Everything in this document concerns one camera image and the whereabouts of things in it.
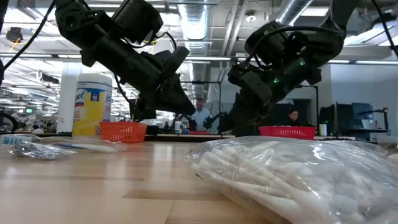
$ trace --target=silver duct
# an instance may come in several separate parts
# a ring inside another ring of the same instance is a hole
[[[181,15],[181,28],[183,35],[188,40],[205,40],[210,26],[210,8],[207,5],[186,4],[178,5]],[[186,44],[191,56],[207,56],[209,45],[206,43],[189,42]],[[210,74],[206,72],[207,64],[193,63],[192,81],[208,81]],[[203,85],[194,85],[193,91],[196,97],[206,98],[207,93],[203,91]]]
[[[283,25],[292,26],[313,0],[284,0],[272,17]]]

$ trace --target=wall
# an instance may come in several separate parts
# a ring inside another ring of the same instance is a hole
[[[398,135],[398,67],[385,65],[331,65],[331,99],[339,103],[370,103],[374,109],[389,108],[388,120],[392,135]],[[320,88],[327,96],[329,89]],[[382,114],[375,120],[384,127]]]

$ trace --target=woman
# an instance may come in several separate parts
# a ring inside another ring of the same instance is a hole
[[[299,122],[297,121],[297,118],[299,118],[299,112],[295,108],[291,108],[289,110],[289,118],[285,122],[286,126],[300,126]]]

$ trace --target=ceiling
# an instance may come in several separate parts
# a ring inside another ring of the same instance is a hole
[[[178,45],[187,45],[187,43],[193,42],[192,40],[187,40],[183,34],[183,30],[181,27],[181,20],[178,14],[175,14],[177,11],[177,4],[181,3],[189,3],[189,2],[199,2],[193,0],[169,0],[169,7],[172,9],[169,13],[161,13],[162,19],[164,21],[162,32],[168,31],[170,32]],[[13,5],[7,11],[5,17],[5,23],[2,29],[2,33],[0,34],[0,52],[1,53],[16,53],[19,49],[21,49],[31,36],[32,33],[35,32],[39,23],[41,22],[43,15],[47,11],[47,7],[50,5],[50,0],[36,0],[36,5],[34,8],[19,8]],[[114,11],[118,8],[118,5],[121,1],[118,0],[91,0],[87,1],[92,9],[104,9],[108,15],[112,15]],[[228,21],[234,18],[231,18],[230,12],[233,8],[233,0],[209,0],[206,5],[210,8],[210,27],[209,27],[209,35],[206,39],[197,41],[199,43],[205,43],[208,45],[208,56],[223,56],[221,53],[221,49],[223,48],[223,42],[225,38],[225,33],[227,31]],[[156,6],[164,5],[162,1],[154,1],[152,4]],[[249,1],[247,5],[246,12],[252,10],[256,17],[256,20],[253,22],[248,22],[245,19],[242,20],[241,27],[238,31],[236,41],[234,41],[233,47],[231,48],[231,53],[226,56],[244,56],[244,43],[245,40],[260,26],[264,25],[268,20],[269,16],[279,10],[279,6],[281,5],[281,1],[273,0],[273,1]],[[319,1],[314,0],[311,5],[303,12],[303,14],[297,19],[295,22],[295,26],[317,26],[322,20],[323,16],[327,12],[329,2],[328,1]],[[397,2],[396,0],[382,0],[379,1],[379,5],[383,8],[384,11],[394,12],[397,10]],[[242,8],[242,5],[238,6],[238,13],[235,17],[235,22],[238,20],[240,13],[239,10]],[[372,21],[377,18],[377,14],[374,12],[373,7],[370,5],[369,1],[363,1],[358,6],[358,9],[353,13],[352,18],[348,24],[348,33],[350,37],[346,40],[346,45],[349,47],[345,48],[345,51],[340,55],[340,59],[351,60],[347,57],[354,58],[353,60],[365,60],[364,55],[369,54],[375,56],[374,47],[378,45],[386,45],[386,38],[383,34],[383,31],[375,26],[372,29]],[[21,44],[14,44],[9,42],[5,35],[7,30],[11,27],[21,27],[23,40]],[[396,45],[398,45],[398,22],[395,21],[389,24],[390,31],[394,36],[394,41]],[[230,35],[230,39],[228,43],[231,44],[233,39],[231,39],[232,34]],[[357,51],[355,46],[361,44],[362,51]],[[364,45],[363,44],[371,44],[373,47],[371,50],[366,50],[367,53],[364,53]],[[163,50],[172,51],[172,45],[170,44],[169,38],[162,38],[158,40],[154,45],[150,45],[143,50],[150,53],[157,53]],[[40,81],[40,76],[42,74],[50,75],[54,77],[60,82],[62,82],[62,67],[63,61],[67,61],[67,55],[77,55],[79,54],[80,49],[70,43],[68,40],[64,39],[60,34],[56,26],[54,11],[50,14],[47,23],[39,34],[38,38],[32,43],[32,45],[26,50],[26,53],[30,54],[55,54],[60,58],[53,59],[51,58],[42,58],[34,60],[29,59],[18,59],[16,60],[10,68],[8,68],[5,74],[5,85],[17,85],[23,86],[23,88],[8,88],[2,89],[3,97],[22,97],[23,99],[27,97],[33,97],[34,101],[46,101],[52,102],[55,107],[58,103],[59,97],[59,85],[52,85],[53,88],[44,88],[43,86],[48,86],[48,83],[44,83]],[[384,48],[384,51],[391,53],[388,47]],[[387,57],[384,53],[380,53],[377,58],[374,59],[382,59],[383,57]],[[4,58],[3,62],[7,62],[9,58]],[[219,68],[219,62],[207,62],[209,66],[212,68]],[[83,72],[90,73],[102,73],[104,75],[109,75],[113,77],[109,70],[102,66],[101,64],[94,64],[91,68],[84,67]],[[180,67],[179,71],[182,74],[182,81],[191,81],[192,80],[192,64],[191,63],[183,63]],[[207,76],[208,80],[216,80],[217,74],[211,73],[210,77]],[[184,88],[187,89],[187,95],[192,98],[195,98],[193,94],[192,86],[186,84]],[[124,87],[127,94],[129,96],[136,96],[138,92],[131,88],[131,86],[126,85]],[[123,100],[122,96],[117,93],[116,89],[113,94],[113,111],[126,113],[128,111],[128,105]]]

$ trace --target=wooden table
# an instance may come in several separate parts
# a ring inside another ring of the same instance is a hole
[[[39,161],[0,152],[7,224],[269,223],[204,184],[181,158],[198,144],[143,142],[117,154]]]

